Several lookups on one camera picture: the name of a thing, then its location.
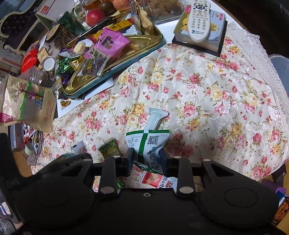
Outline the white board under tray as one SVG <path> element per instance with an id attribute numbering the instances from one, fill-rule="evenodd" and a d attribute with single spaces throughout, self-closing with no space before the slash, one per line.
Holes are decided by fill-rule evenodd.
<path id="1" fill-rule="evenodd" d="M 78 105 L 82 104 L 84 101 L 92 98 L 93 96 L 97 95 L 98 93 L 103 92 L 104 90 L 113 87 L 114 81 L 113 78 L 110 77 L 106 81 L 101 82 L 99 85 L 89 89 L 88 91 L 84 92 L 78 98 L 59 98 L 57 95 L 57 117 L 61 118 L 63 115 L 70 112 L 72 109 L 77 107 Z"/>

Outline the floral tablecloth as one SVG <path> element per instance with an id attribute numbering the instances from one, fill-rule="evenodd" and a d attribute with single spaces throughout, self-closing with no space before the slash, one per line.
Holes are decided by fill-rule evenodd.
<path id="1" fill-rule="evenodd" d="M 192 162 L 210 158 L 254 180 L 288 161 L 288 121 L 276 96 L 230 35 L 220 57 L 167 44 L 123 71 L 112 88 L 56 119 L 36 173 L 83 141 L 95 162 L 111 138 L 142 130 L 149 108 L 165 110 L 166 148 Z"/>

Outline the red apple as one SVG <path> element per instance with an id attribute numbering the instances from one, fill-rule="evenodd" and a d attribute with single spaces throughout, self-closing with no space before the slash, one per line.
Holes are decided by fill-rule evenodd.
<path id="1" fill-rule="evenodd" d="M 92 9 L 87 13 L 85 22 L 89 27 L 93 27 L 105 18 L 105 14 L 100 9 Z"/>

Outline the green drink can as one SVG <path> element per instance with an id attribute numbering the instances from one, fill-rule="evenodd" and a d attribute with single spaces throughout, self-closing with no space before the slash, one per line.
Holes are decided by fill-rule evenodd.
<path id="1" fill-rule="evenodd" d="M 79 36 L 86 32 L 84 26 L 75 17 L 73 17 L 71 13 L 67 11 L 62 12 L 56 21 L 69 32 L 71 32 L 74 36 Z"/>

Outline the white hawthorn snack packet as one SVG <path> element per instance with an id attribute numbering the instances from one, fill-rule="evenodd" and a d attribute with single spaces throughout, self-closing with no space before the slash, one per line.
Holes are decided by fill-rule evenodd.
<path id="1" fill-rule="evenodd" d="M 77 144 L 72 146 L 72 152 L 75 155 L 85 154 L 87 153 L 87 149 L 83 141 L 78 142 Z"/>

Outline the green pea snack packet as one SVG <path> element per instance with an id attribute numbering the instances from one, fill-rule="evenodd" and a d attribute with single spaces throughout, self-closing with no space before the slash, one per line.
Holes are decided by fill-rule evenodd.
<path id="1" fill-rule="evenodd" d="M 115 138 L 109 139 L 103 145 L 98 148 L 99 152 L 104 159 L 112 156 L 122 156 L 122 152 L 119 149 L 118 143 Z"/>

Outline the clear dark snack packet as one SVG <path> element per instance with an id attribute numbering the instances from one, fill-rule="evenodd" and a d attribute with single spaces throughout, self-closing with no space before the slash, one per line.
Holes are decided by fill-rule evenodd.
<path id="1" fill-rule="evenodd" d="M 84 61 L 79 67 L 77 76 L 100 76 L 111 59 L 110 55 L 96 53 L 95 55 L 84 54 Z"/>

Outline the beige paper snack bag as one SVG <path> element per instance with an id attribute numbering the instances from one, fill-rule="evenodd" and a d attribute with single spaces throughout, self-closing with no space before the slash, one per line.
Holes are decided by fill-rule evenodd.
<path id="1" fill-rule="evenodd" d="M 31 128 L 50 132 L 56 109 L 51 88 L 40 87 L 7 75 L 1 90 L 1 126 L 24 123 Z"/>

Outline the white green snack packet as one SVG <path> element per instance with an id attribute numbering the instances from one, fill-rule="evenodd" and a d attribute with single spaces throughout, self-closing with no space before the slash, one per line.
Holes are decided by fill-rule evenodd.
<path id="1" fill-rule="evenodd" d="M 169 130 L 139 130 L 128 132 L 125 141 L 134 149 L 135 162 L 139 166 L 162 173 L 158 151 L 165 146 L 169 135 Z"/>

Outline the red orange snack packet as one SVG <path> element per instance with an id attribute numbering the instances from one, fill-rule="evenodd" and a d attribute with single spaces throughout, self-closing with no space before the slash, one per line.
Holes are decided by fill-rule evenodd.
<path id="1" fill-rule="evenodd" d="M 165 177 L 160 174 L 145 172 L 142 177 L 142 184 L 147 184 L 157 189 L 177 189 L 176 177 Z"/>

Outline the white lace cloth edge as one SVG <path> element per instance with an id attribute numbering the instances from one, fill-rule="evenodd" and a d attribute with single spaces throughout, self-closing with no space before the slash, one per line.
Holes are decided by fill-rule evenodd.
<path id="1" fill-rule="evenodd" d="M 239 28 L 235 23 L 228 24 L 227 33 L 242 50 L 247 60 L 254 66 L 259 75 L 268 83 L 276 96 L 278 108 L 288 121 L 288 94 L 280 77 L 263 48 L 258 35 Z"/>

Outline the pink snack bag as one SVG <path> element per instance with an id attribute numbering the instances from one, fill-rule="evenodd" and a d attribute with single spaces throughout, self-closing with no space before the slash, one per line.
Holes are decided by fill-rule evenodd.
<path id="1" fill-rule="evenodd" d="M 115 59 L 129 43 L 130 41 L 121 33 L 105 27 L 96 44 L 91 47 L 83 57 L 90 59 L 107 56 Z"/>

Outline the red plastic wrapper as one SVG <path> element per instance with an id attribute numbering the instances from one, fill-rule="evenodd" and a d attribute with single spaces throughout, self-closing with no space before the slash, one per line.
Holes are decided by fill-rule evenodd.
<path id="1" fill-rule="evenodd" d="M 33 66 L 38 66 L 39 61 L 37 58 L 38 49 L 34 48 L 26 53 L 21 65 L 21 73 L 24 73 L 26 70 Z"/>

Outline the grey white snack packet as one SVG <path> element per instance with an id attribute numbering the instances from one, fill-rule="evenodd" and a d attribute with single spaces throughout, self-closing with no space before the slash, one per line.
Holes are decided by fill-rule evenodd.
<path id="1" fill-rule="evenodd" d="M 166 118 L 169 113 L 162 109 L 149 108 L 149 119 L 144 127 L 144 130 L 158 130 L 162 120 Z"/>

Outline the green foil candy wrapper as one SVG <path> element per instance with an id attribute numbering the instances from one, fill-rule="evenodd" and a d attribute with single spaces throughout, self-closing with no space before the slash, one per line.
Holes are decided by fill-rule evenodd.
<path id="1" fill-rule="evenodd" d="M 63 58 L 58 61 L 58 67 L 56 69 L 57 75 L 62 75 L 66 73 L 74 72 L 83 61 L 84 57 L 82 55 L 74 57 L 74 58 Z"/>

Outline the white remote control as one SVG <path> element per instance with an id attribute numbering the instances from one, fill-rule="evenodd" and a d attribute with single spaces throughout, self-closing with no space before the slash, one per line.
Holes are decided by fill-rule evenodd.
<path id="1" fill-rule="evenodd" d="M 201 43 L 210 32 L 210 7 L 209 1 L 194 0 L 191 2 L 188 17 L 188 34 L 193 42 Z"/>

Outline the clear plastic food container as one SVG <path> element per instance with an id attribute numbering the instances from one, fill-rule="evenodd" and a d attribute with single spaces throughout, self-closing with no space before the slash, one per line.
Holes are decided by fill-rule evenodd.
<path id="1" fill-rule="evenodd" d="M 184 11 L 183 1 L 178 0 L 142 0 L 138 3 L 154 24 L 177 20 Z"/>

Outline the gold teal metal tray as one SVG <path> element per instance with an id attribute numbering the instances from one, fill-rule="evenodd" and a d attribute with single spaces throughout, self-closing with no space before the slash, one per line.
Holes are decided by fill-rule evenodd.
<path id="1" fill-rule="evenodd" d="M 101 76 L 95 75 L 88 78 L 85 78 L 82 75 L 79 76 L 78 74 L 81 69 L 81 67 L 79 67 L 71 77 L 67 87 L 63 89 L 65 96 L 69 98 L 77 98 L 89 89 L 107 80 L 112 75 L 126 69 L 141 58 L 149 55 L 152 51 L 161 48 L 165 44 L 164 37 L 156 26 L 153 27 L 153 32 L 153 35 L 128 36 L 127 38 L 131 43 L 138 44 L 141 47 L 140 50 L 135 51 L 127 57 L 123 56 L 121 59 L 116 60 L 104 69 Z"/>

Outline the white bottle cap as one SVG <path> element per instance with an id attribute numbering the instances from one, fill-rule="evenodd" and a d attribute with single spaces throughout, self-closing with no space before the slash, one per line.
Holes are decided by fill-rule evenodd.
<path id="1" fill-rule="evenodd" d="M 53 56 L 48 56 L 42 62 L 42 67 L 47 72 L 52 72 L 55 69 L 56 58 Z"/>

